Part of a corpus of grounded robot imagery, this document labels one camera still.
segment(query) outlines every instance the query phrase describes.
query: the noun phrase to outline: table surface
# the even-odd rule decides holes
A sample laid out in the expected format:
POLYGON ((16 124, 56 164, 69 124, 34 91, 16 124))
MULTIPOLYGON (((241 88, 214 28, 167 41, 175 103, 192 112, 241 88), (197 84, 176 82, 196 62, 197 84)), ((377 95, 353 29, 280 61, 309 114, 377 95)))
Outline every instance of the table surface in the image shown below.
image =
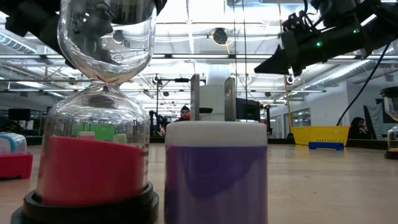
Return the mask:
MULTIPOLYGON (((36 187, 40 146, 34 155, 32 177, 0 180, 0 224, 22 205, 36 187)), ((344 152, 309 150, 307 146, 269 146, 270 224, 395 223, 398 212, 398 161, 384 151, 348 148, 344 152)), ((164 145, 151 144, 149 180, 160 196, 163 222, 164 145)))

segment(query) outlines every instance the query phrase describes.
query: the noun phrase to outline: black hourglass base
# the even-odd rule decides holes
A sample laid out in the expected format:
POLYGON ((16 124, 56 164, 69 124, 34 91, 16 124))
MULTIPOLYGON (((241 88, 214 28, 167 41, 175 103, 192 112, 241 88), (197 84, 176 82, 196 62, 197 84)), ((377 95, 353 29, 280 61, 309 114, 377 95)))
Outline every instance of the black hourglass base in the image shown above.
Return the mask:
POLYGON ((387 151, 384 154, 384 158, 398 160, 398 151, 387 151))
POLYGON ((159 196, 150 182, 138 196, 99 205, 44 205, 34 190, 12 214, 11 224, 153 224, 158 209, 159 196))

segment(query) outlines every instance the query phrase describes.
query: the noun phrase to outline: black cable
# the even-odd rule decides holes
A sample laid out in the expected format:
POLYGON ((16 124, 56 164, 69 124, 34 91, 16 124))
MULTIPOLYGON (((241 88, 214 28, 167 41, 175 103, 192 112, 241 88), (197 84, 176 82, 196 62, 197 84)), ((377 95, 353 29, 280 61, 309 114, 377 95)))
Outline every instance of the black cable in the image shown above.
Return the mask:
POLYGON ((308 1, 304 0, 304 15, 307 15, 307 11, 308 11, 308 1))
POLYGON ((386 54, 388 48, 390 47, 390 43, 388 43, 386 45, 386 48, 383 50, 383 53, 381 54, 379 60, 377 61, 376 66, 374 67, 372 73, 369 75, 369 77, 366 79, 365 83, 363 84, 362 88, 360 89, 360 91, 358 92, 358 94, 355 96, 355 98, 352 100, 352 102, 348 105, 348 107, 344 110, 344 113, 341 115, 340 119, 337 122, 337 126, 340 124, 341 120, 343 119, 344 115, 347 113, 347 111, 349 110, 349 108, 354 104, 354 102, 356 101, 356 99, 358 99, 358 97, 360 96, 360 94, 363 92, 363 90, 365 89, 366 85, 369 83, 369 81, 372 79, 372 76, 374 75, 374 73, 376 72, 377 68, 379 67, 381 61, 384 58, 384 55, 386 54))
MULTIPOLYGON (((234 15, 235 15, 235 1, 233 2, 233 12, 234 12, 234 15)), ((236 51, 236 21, 235 21, 235 16, 234 16, 234 54, 236 55, 236 54, 238 54, 237 53, 237 51, 236 51)), ((237 57, 235 57, 235 77, 236 77, 236 82, 235 82, 235 87, 236 87, 236 89, 238 89, 238 82, 237 82, 237 80, 238 80, 238 58, 237 57)))
POLYGON ((312 29, 315 28, 319 23, 321 23, 324 19, 325 16, 330 12, 331 8, 333 7, 333 2, 331 0, 328 1, 328 7, 326 8, 324 13, 321 13, 321 17, 319 18, 318 21, 316 21, 313 26, 311 27, 312 29))
MULTIPOLYGON (((242 11, 244 14, 244 1, 242 1, 242 11)), ((248 111, 248 47, 246 42, 246 20, 243 17, 243 35, 244 35, 244 82, 245 82, 245 92, 246 92, 246 122, 248 121, 249 111, 248 111)))

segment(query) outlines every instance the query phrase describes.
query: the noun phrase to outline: purple liquid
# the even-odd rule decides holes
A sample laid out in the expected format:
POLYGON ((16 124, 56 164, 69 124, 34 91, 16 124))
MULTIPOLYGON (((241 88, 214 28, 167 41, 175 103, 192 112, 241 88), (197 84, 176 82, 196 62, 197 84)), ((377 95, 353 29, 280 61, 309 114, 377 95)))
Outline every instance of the purple liquid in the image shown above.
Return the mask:
POLYGON ((166 151, 166 224, 266 224, 266 147, 166 151))

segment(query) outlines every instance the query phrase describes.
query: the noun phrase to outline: white column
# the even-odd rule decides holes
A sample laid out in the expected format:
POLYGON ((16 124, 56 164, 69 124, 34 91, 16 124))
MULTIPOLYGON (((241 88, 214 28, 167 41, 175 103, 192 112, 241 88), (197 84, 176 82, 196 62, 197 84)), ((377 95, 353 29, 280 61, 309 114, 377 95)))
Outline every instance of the white column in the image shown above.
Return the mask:
POLYGON ((224 121, 224 82, 229 77, 229 65, 210 65, 206 85, 200 87, 200 107, 212 108, 211 114, 201 114, 202 121, 224 121))

